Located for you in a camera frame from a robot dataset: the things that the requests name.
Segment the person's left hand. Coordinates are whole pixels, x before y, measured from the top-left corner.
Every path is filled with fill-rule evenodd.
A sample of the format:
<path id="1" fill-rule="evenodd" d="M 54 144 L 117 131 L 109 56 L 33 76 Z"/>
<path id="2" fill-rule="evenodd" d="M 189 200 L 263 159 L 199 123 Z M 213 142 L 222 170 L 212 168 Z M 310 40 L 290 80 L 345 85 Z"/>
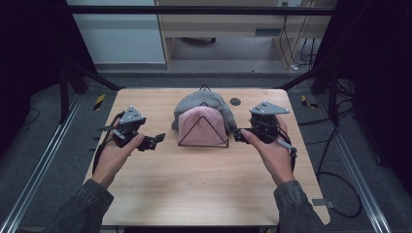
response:
<path id="1" fill-rule="evenodd" d="M 140 146 L 144 135 L 135 136 L 127 145 L 118 147 L 114 141 L 114 133 L 111 132 L 102 150 L 96 168 L 91 179 L 107 189 L 114 181 L 117 172 L 124 165 L 127 158 Z"/>

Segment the aluminium floor rail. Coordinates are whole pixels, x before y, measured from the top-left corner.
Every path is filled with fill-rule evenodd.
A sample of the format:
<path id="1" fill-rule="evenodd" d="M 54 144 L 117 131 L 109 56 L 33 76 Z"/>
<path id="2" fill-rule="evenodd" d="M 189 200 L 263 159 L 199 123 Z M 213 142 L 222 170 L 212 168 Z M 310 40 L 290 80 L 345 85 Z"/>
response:
<path id="1" fill-rule="evenodd" d="M 334 124 L 332 121 L 328 123 L 331 131 L 334 131 Z M 341 154 L 343 163 L 346 167 L 352 184 L 360 196 L 363 209 L 365 210 L 369 221 L 374 228 L 375 233 L 393 233 L 390 225 L 387 222 L 378 202 L 372 193 L 366 179 L 361 172 L 360 167 L 357 165 L 354 157 L 352 156 L 342 134 L 337 130 L 334 131 L 336 144 Z"/>
<path id="2" fill-rule="evenodd" d="M 67 117 L 58 125 L 18 200 L 3 223 L 0 225 L 0 233 L 15 233 L 17 231 L 22 218 L 31 204 L 33 197 L 35 196 L 52 163 L 52 160 L 54 159 L 54 156 L 56 155 L 68 129 L 70 128 L 83 99 L 84 96 L 82 94 L 74 95 L 74 100 L 69 107 Z"/>

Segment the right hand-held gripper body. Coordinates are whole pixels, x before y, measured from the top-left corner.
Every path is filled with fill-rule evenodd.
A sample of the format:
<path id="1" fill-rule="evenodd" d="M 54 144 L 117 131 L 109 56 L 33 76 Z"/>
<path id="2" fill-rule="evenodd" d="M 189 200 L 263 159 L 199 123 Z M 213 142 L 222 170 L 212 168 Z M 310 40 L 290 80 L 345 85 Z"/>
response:
<path id="1" fill-rule="evenodd" d="M 279 123 L 276 115 L 284 115 L 289 109 L 277 106 L 267 101 L 250 109 L 252 132 L 264 143 L 274 142 L 279 135 Z"/>

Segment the black wire rack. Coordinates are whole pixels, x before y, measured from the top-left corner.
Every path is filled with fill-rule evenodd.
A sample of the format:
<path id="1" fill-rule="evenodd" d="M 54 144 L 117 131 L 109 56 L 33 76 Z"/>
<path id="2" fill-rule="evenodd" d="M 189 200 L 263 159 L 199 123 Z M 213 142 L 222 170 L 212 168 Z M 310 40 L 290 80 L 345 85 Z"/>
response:
<path id="1" fill-rule="evenodd" d="M 204 84 L 204 85 L 202 85 L 198 90 L 211 90 L 211 89 L 209 88 L 208 85 Z M 220 148 L 220 147 L 223 147 L 223 148 L 227 148 L 227 147 L 228 147 L 228 140 L 226 141 L 225 144 L 221 144 L 221 145 L 217 145 L 217 146 L 190 146 L 190 147 L 212 147 L 212 148 Z"/>

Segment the grey tape strip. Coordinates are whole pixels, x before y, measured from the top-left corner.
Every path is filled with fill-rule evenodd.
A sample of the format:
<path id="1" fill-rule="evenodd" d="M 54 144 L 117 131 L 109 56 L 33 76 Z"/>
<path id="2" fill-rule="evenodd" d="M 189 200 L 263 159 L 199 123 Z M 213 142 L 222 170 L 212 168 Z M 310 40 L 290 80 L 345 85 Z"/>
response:
<path id="1" fill-rule="evenodd" d="M 324 198 L 313 198 L 312 203 L 314 206 L 326 206 L 329 209 L 335 208 L 335 203 L 330 200 L 326 200 Z"/>

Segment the black frame strut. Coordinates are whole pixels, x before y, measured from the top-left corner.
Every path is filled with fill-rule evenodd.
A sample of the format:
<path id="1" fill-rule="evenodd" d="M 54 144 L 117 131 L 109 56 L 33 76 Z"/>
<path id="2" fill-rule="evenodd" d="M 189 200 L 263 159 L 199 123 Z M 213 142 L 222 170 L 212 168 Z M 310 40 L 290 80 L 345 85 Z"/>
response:
<path id="1" fill-rule="evenodd" d="M 331 122 L 337 126 L 339 124 L 338 105 L 336 103 L 338 77 L 337 72 L 332 66 L 320 65 L 291 80 L 290 82 L 278 86 L 278 89 L 289 90 L 299 83 L 312 78 L 315 79 L 311 86 L 311 91 L 314 94 L 320 94 L 328 88 L 328 117 Z"/>
<path id="2" fill-rule="evenodd" d="M 62 124 L 70 114 L 68 84 L 72 85 L 76 93 L 85 93 L 88 90 L 88 86 L 84 80 L 84 77 L 91 78 L 111 90 L 122 89 L 122 86 L 109 82 L 108 80 L 98 75 L 96 71 L 88 70 L 78 63 L 66 63 L 59 71 L 61 111 L 59 121 L 60 124 Z"/>

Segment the grey knit beanie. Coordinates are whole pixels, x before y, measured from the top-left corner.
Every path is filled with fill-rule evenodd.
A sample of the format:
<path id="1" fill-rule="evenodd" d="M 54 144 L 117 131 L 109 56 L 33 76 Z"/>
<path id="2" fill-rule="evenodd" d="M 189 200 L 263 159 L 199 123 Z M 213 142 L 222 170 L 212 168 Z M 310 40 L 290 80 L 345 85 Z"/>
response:
<path id="1" fill-rule="evenodd" d="M 179 116 L 186 111 L 199 106 L 210 107 L 220 112 L 223 116 L 223 123 L 226 131 L 233 132 L 237 127 L 232 110 L 218 92 L 198 90 L 187 95 L 177 104 L 174 110 L 174 120 L 171 123 L 171 128 L 177 131 L 179 126 Z"/>

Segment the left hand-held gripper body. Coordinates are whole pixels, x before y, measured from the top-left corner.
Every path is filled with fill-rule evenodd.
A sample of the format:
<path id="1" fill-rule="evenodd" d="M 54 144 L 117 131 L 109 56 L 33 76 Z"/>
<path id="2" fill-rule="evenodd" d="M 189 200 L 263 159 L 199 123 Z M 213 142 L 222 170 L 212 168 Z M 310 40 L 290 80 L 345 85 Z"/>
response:
<path id="1" fill-rule="evenodd" d="M 122 113 L 118 124 L 113 129 L 114 141 L 118 147 L 127 145 L 137 134 L 141 125 L 146 122 L 146 118 L 142 116 L 133 106 L 129 106 Z"/>

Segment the yellow black hazard tape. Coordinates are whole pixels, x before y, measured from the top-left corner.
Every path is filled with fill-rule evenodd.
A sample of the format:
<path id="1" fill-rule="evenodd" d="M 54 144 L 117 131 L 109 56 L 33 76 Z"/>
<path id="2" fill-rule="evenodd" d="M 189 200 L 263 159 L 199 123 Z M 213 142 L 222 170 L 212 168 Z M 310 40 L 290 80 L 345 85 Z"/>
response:
<path id="1" fill-rule="evenodd" d="M 94 104 L 94 106 L 93 106 L 93 110 L 94 110 L 94 111 L 99 110 L 102 102 L 103 102 L 104 99 L 105 99 L 105 96 L 106 96 L 106 94 L 100 94 L 100 95 L 97 97 L 96 102 L 95 102 L 95 104 Z"/>
<path id="2" fill-rule="evenodd" d="M 305 95 L 301 95 L 301 104 L 302 106 L 311 108 L 311 109 L 318 109 L 318 105 L 317 104 L 311 104 L 307 101 L 307 98 Z"/>

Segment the pink knit beanie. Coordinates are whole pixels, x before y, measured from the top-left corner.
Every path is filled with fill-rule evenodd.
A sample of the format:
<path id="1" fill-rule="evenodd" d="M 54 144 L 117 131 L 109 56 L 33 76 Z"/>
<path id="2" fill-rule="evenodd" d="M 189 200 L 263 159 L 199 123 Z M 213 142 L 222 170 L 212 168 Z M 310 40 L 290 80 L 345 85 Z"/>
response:
<path id="1" fill-rule="evenodd" d="M 213 108 L 194 107 L 178 117 L 179 145 L 217 146 L 227 140 L 223 116 Z"/>

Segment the person's right hand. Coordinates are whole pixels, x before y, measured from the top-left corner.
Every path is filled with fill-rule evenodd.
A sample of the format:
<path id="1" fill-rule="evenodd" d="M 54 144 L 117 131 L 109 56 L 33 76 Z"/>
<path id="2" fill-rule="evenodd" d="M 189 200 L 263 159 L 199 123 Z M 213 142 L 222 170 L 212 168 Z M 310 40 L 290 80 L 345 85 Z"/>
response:
<path id="1" fill-rule="evenodd" d="M 282 145 L 283 139 L 281 137 L 278 137 L 270 144 L 266 144 L 250 131 L 242 129 L 241 133 L 255 147 L 277 186 L 294 181 L 290 150 Z"/>

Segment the black horizontal frame bar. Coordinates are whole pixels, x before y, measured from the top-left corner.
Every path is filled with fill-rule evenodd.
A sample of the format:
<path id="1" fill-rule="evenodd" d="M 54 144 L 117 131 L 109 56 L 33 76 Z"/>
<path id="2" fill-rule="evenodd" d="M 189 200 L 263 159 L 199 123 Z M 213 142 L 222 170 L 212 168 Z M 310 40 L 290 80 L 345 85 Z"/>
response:
<path id="1" fill-rule="evenodd" d="M 72 14 L 112 15 L 254 15 L 332 16 L 334 8 L 224 7 L 224 6 L 68 6 Z"/>

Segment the white cabinet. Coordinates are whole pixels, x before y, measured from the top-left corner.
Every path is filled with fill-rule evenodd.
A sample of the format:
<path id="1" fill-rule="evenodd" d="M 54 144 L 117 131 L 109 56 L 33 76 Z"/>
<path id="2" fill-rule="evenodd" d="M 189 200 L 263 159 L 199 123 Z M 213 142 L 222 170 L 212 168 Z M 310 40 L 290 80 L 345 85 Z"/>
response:
<path id="1" fill-rule="evenodd" d="M 164 63 L 156 15 L 73 14 L 95 64 Z"/>

